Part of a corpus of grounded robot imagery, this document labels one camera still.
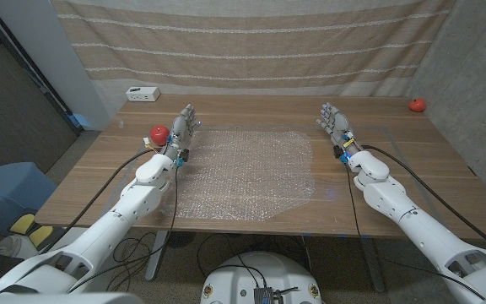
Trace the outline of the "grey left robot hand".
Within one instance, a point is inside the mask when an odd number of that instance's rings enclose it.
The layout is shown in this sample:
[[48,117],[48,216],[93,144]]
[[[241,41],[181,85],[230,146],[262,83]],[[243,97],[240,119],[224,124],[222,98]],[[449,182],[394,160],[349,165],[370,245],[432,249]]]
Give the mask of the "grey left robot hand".
[[201,122],[196,119],[194,106],[188,104],[172,123],[170,141],[167,143],[163,155],[172,160],[178,158],[179,154],[190,146],[192,136],[200,126]]

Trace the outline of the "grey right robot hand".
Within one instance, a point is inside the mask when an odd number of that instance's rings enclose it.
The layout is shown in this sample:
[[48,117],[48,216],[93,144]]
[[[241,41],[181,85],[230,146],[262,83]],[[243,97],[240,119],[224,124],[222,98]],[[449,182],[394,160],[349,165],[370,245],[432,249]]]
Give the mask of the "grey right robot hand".
[[354,154],[361,151],[348,119],[335,106],[330,103],[324,104],[321,108],[321,119],[316,122],[330,137],[334,156],[342,163],[347,163]]

